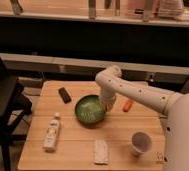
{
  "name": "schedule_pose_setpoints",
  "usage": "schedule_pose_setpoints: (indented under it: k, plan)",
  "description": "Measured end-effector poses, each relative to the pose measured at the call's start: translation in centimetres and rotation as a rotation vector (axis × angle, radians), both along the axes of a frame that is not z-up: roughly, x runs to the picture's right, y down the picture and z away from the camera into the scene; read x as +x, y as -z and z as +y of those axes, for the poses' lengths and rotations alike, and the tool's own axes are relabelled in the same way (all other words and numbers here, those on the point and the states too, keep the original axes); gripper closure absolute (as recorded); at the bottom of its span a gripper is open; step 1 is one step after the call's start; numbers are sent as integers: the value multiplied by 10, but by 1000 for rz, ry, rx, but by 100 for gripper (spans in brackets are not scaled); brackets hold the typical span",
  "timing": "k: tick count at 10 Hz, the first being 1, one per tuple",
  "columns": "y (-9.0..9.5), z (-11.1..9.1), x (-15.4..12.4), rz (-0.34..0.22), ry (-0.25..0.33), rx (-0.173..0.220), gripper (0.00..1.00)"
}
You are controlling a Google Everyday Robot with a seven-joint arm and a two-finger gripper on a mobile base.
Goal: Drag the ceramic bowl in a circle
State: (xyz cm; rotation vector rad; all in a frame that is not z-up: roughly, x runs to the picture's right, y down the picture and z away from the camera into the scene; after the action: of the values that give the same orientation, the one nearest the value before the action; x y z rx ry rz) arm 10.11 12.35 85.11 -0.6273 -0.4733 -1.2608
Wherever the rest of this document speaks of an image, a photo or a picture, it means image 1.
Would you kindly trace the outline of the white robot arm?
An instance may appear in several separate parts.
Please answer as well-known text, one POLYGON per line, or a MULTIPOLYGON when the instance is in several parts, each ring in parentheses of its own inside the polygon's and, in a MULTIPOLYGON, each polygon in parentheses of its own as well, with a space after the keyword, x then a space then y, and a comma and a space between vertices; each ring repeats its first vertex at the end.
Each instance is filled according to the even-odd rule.
POLYGON ((189 93, 126 81, 116 65, 99 72, 95 81, 104 111, 113 108, 116 94, 120 94, 166 116, 163 170, 189 171, 189 93))

